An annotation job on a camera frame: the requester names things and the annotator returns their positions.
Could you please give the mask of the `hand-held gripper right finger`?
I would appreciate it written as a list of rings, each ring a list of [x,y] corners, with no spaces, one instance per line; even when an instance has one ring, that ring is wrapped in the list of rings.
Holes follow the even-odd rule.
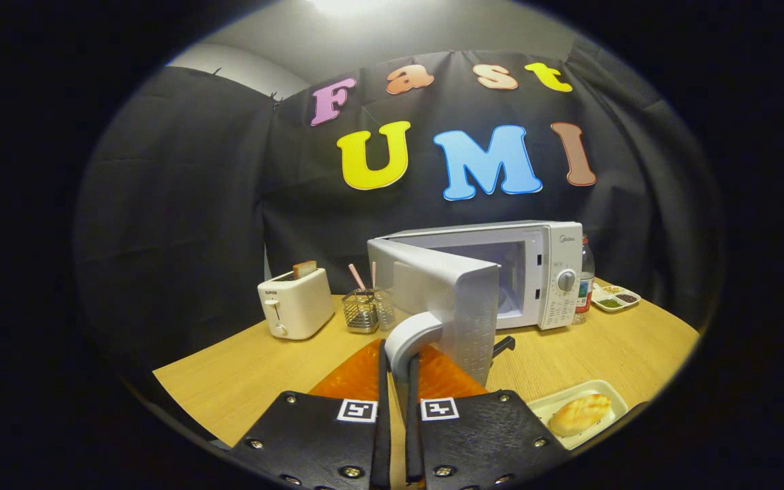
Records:
[[[420,489],[513,489],[572,453],[514,391],[488,391],[438,348],[404,370],[405,480]]]

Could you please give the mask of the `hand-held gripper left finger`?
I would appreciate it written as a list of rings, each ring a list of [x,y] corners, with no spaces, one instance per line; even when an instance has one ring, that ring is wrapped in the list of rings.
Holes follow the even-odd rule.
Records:
[[[308,393],[280,393],[229,455],[286,487],[389,489],[384,341],[360,348]]]

